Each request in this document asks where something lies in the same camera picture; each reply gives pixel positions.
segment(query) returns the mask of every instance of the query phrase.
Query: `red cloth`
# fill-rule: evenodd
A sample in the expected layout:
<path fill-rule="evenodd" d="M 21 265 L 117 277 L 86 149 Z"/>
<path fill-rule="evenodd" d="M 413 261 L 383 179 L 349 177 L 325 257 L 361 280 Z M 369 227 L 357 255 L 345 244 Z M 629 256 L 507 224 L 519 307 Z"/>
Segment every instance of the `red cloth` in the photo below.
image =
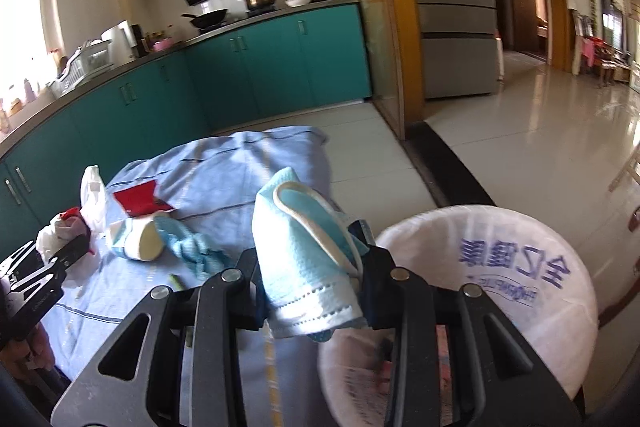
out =
<path fill-rule="evenodd" d="M 151 180 L 142 185 L 114 192 L 113 197 L 118 200 L 129 217 L 148 216 L 158 210 L 173 210 L 174 208 L 170 204 L 154 196 L 155 190 L 156 181 Z"/>

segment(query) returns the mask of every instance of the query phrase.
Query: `countertop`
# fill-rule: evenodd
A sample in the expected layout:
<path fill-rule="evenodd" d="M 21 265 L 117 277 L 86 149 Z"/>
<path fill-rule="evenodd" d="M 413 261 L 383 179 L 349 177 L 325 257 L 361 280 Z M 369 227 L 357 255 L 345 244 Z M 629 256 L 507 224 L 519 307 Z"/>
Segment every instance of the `countertop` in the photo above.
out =
<path fill-rule="evenodd" d="M 6 138 L 4 138 L 4 140 L 0 142 L 0 160 L 2 160 L 4 155 L 6 155 L 13 147 L 15 147 L 15 145 L 22 138 L 27 136 L 32 130 L 36 129 L 37 126 L 44 123 L 44 121 L 46 121 L 48 118 L 55 115 L 58 111 L 62 110 L 62 108 L 64 108 L 68 104 L 74 102 L 78 98 L 81 98 L 83 95 L 96 89 L 102 84 L 105 84 L 110 80 L 113 80 L 118 76 L 121 76 L 122 74 L 129 73 L 129 71 L 134 70 L 140 66 L 143 66 L 148 62 L 152 62 L 153 60 L 158 60 L 158 58 L 166 57 L 171 53 L 183 50 L 184 48 L 187 48 L 188 46 L 193 46 L 194 44 L 199 44 L 200 42 L 210 39 L 212 37 L 217 37 L 218 35 L 222 35 L 227 32 L 239 30 L 240 28 L 244 28 L 245 26 L 250 26 L 258 22 L 267 21 L 269 19 L 275 19 L 277 17 L 283 17 L 285 15 L 292 15 L 294 13 L 299 13 L 299 12 L 316 10 L 319 8 L 341 6 L 343 4 L 357 4 L 358 2 L 359 0 L 331 0 L 331 1 L 314 2 L 314 3 L 306 4 L 304 6 L 299 6 L 297 8 L 286 7 L 279 10 L 275 10 L 270 13 L 265 13 L 263 15 L 242 19 L 234 23 L 228 24 L 226 26 L 222 26 L 222 28 L 218 28 L 217 30 L 213 30 L 203 35 L 197 36 L 196 38 L 190 39 L 189 41 L 178 42 L 175 46 L 172 46 L 168 50 L 151 53 L 146 57 L 138 58 L 137 60 L 128 62 L 123 66 L 119 66 L 117 68 L 114 68 L 113 70 L 100 74 L 99 76 L 96 76 L 95 78 L 92 78 L 91 80 L 89 80 L 87 83 L 81 84 L 81 86 L 76 87 L 76 89 L 73 89 L 68 93 L 64 94 L 63 96 L 61 96 L 60 98 L 54 100 L 49 105 L 44 107 L 42 110 L 34 114 L 31 118 L 26 120 L 23 124 L 21 124 L 16 129 L 14 129 L 10 134 L 8 134 Z"/>

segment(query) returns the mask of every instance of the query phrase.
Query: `blue face mask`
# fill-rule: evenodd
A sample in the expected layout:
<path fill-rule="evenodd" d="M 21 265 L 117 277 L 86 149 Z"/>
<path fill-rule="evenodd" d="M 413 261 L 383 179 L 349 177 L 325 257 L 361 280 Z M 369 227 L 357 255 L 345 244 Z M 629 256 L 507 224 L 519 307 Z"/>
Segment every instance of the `blue face mask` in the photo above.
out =
<path fill-rule="evenodd" d="M 258 192 L 252 223 L 275 338 L 366 325 L 356 292 L 369 248 L 347 230 L 348 219 L 291 168 Z"/>

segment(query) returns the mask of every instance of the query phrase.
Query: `pink object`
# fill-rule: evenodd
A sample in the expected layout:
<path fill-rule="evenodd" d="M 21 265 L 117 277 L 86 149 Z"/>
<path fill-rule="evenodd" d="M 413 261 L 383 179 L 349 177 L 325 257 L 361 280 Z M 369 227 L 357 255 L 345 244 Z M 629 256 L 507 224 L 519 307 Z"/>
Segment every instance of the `pink object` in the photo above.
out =
<path fill-rule="evenodd" d="M 156 42 L 156 44 L 154 44 L 154 51 L 162 52 L 164 50 L 168 50 L 173 45 L 174 45 L 174 40 L 171 37 L 167 39 L 162 39 L 161 41 L 158 41 Z"/>

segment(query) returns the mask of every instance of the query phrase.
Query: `white bucket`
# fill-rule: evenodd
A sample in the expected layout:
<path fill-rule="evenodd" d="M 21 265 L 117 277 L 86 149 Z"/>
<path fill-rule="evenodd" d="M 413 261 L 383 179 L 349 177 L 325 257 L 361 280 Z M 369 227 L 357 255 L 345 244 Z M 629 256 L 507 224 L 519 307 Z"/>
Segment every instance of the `white bucket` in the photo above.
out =
<path fill-rule="evenodd" d="M 481 285 L 575 396 L 593 354 L 598 314 L 589 273 L 560 235 L 513 210 L 470 205 L 406 219 L 382 232 L 377 244 L 431 285 Z M 372 412 L 385 408 L 386 397 L 371 387 L 376 361 L 346 355 L 354 342 L 364 348 L 375 337 L 370 330 L 338 330 L 320 346 L 322 388 L 343 427 L 376 425 L 380 418 Z M 375 356 L 374 349 L 362 352 Z"/>

